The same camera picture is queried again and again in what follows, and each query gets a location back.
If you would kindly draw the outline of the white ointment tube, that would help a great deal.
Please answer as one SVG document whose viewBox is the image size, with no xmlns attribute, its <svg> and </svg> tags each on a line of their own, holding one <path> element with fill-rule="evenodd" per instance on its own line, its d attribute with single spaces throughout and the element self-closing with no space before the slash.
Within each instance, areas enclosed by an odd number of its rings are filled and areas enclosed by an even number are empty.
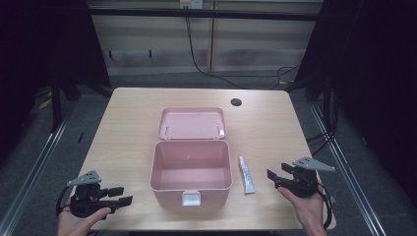
<svg viewBox="0 0 417 236">
<path fill-rule="evenodd" d="M 251 173 L 243 156 L 239 157 L 239 166 L 243 179 L 244 193 L 246 195 L 255 194 L 256 190 L 252 181 Z"/>
</svg>

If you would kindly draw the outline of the black horizontal frame bar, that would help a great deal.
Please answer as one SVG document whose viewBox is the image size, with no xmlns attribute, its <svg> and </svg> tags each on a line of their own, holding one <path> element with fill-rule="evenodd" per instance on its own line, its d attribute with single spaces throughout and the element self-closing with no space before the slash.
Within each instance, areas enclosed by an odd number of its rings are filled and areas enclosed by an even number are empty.
<svg viewBox="0 0 417 236">
<path fill-rule="evenodd" d="M 181 18 L 213 18 L 213 19 L 244 19 L 315 22 L 319 14 L 280 13 L 280 12 L 248 12 L 223 10 L 195 9 L 143 9 L 143 8 L 109 8 L 91 7 L 91 15 L 100 16 L 135 16 L 135 17 L 181 17 Z"/>
</svg>

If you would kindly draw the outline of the pink plastic storage box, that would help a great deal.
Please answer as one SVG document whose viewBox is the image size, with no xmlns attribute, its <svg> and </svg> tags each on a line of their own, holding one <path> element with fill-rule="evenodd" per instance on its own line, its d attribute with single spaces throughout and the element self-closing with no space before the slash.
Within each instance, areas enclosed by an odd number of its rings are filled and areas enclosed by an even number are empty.
<svg viewBox="0 0 417 236">
<path fill-rule="evenodd" d="M 164 207 L 226 203 L 233 184 L 223 110 L 171 107 L 162 110 L 150 187 Z"/>
</svg>

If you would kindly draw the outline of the black metal stand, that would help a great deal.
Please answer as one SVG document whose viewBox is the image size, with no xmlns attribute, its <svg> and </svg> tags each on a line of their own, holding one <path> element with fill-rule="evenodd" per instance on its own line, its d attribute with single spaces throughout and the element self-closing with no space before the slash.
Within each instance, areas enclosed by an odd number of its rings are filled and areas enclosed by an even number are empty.
<svg viewBox="0 0 417 236">
<path fill-rule="evenodd" d="M 52 79 L 51 101 L 52 101 L 52 111 L 53 111 L 53 123 L 52 123 L 51 132 L 55 133 L 58 130 L 62 122 L 60 83 L 57 77 L 54 77 Z"/>
</svg>

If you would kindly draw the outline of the person's right hand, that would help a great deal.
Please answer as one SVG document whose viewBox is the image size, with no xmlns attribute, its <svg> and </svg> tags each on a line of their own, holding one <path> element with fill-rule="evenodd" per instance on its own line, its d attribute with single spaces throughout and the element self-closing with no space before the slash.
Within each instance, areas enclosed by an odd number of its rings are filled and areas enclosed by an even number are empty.
<svg viewBox="0 0 417 236">
<path fill-rule="evenodd" d="M 307 236 L 328 236 L 323 220 L 324 201 L 319 194 L 298 198 L 284 187 L 279 187 L 277 191 L 293 205 Z"/>
</svg>

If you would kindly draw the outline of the black curtain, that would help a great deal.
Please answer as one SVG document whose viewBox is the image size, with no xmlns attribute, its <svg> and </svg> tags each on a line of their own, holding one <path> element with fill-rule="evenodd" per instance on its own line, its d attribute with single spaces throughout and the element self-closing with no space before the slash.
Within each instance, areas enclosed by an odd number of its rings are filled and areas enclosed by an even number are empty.
<svg viewBox="0 0 417 236">
<path fill-rule="evenodd" d="M 87 0 L 0 0 L 0 161 L 42 87 L 110 86 Z"/>
<path fill-rule="evenodd" d="M 417 207 L 417 0 L 324 0 L 296 81 L 331 85 Z"/>
</svg>

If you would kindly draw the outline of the yellow floor tape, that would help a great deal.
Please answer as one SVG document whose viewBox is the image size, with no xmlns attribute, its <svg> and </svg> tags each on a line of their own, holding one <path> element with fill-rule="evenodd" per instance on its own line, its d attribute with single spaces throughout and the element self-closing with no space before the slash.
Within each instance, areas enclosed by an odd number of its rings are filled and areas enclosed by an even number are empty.
<svg viewBox="0 0 417 236">
<path fill-rule="evenodd" d="M 42 110 L 42 109 L 46 108 L 49 105 L 49 103 L 51 102 L 51 100 L 52 100 L 52 92 L 50 92 L 46 96 L 46 98 L 40 103 L 40 105 L 38 106 L 38 109 Z"/>
</svg>

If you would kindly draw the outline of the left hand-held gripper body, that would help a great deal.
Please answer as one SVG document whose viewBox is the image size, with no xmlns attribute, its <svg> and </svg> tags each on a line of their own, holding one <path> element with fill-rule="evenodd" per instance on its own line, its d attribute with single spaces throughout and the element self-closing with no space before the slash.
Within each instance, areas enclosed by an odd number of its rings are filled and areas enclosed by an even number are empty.
<svg viewBox="0 0 417 236">
<path fill-rule="evenodd" d="M 75 194 L 70 199 L 70 211 L 74 216 L 85 218 L 96 213 L 102 208 L 112 208 L 109 202 L 102 201 L 102 193 L 99 183 L 101 178 L 95 170 L 71 180 L 67 183 L 68 187 L 75 187 Z"/>
</svg>

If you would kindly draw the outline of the white wall power outlet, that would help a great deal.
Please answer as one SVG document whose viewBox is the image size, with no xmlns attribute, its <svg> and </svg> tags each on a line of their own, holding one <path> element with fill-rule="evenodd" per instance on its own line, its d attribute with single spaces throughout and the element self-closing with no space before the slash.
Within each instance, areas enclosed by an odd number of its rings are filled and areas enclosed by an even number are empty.
<svg viewBox="0 0 417 236">
<path fill-rule="evenodd" d="M 202 10 L 204 8 L 203 0 L 179 0 L 181 9 Z"/>
</svg>

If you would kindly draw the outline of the person's left hand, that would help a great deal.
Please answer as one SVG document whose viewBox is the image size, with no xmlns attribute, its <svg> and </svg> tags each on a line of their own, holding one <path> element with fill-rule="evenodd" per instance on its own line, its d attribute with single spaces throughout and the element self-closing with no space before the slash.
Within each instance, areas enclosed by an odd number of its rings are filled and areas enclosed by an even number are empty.
<svg viewBox="0 0 417 236">
<path fill-rule="evenodd" d="M 81 218 L 74 216 L 68 206 L 64 207 L 58 215 L 57 236 L 87 236 L 90 229 L 110 212 L 111 209 L 105 207 L 88 217 Z"/>
</svg>

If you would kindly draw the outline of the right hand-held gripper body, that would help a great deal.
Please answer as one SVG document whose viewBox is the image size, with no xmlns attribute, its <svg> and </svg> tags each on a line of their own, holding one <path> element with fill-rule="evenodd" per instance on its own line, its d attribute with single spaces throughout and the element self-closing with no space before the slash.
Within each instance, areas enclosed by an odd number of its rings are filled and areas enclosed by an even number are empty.
<svg viewBox="0 0 417 236">
<path fill-rule="evenodd" d="M 312 157 L 302 157 L 292 162 L 294 167 L 292 179 L 281 178 L 281 186 L 288 189 L 298 198 L 309 198 L 318 192 L 318 171 L 334 172 L 335 168 L 315 160 Z"/>
</svg>

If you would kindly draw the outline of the aluminium floor rail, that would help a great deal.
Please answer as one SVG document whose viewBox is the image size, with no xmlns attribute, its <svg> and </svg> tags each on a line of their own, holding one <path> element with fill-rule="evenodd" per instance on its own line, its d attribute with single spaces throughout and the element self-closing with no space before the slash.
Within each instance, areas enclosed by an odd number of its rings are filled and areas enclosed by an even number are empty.
<svg viewBox="0 0 417 236">
<path fill-rule="evenodd" d="M 37 160 L 29 172 L 22 188 L 7 209 L 3 219 L 0 221 L 0 236 L 12 236 L 26 206 L 28 205 L 34 188 L 40 180 L 40 176 L 49 162 L 52 153 L 55 151 L 56 146 L 61 140 L 61 137 L 66 129 L 68 119 L 71 117 L 72 113 L 73 108 L 70 108 L 62 120 L 58 123 L 56 129 L 49 135 L 48 140 L 43 146 L 41 153 L 38 155 Z"/>
<path fill-rule="evenodd" d="M 335 162 L 337 163 L 338 169 L 341 172 L 341 175 L 343 176 L 347 187 L 357 207 L 359 208 L 359 211 L 361 212 L 371 234 L 373 236 L 388 236 L 377 213 L 375 212 L 362 187 L 360 186 L 356 176 L 350 168 L 350 165 L 336 138 L 329 133 L 329 130 L 325 125 L 324 114 L 322 113 L 320 107 L 314 104 L 311 106 L 311 110 L 322 134 L 325 136 L 329 150 L 335 159 Z"/>
</svg>

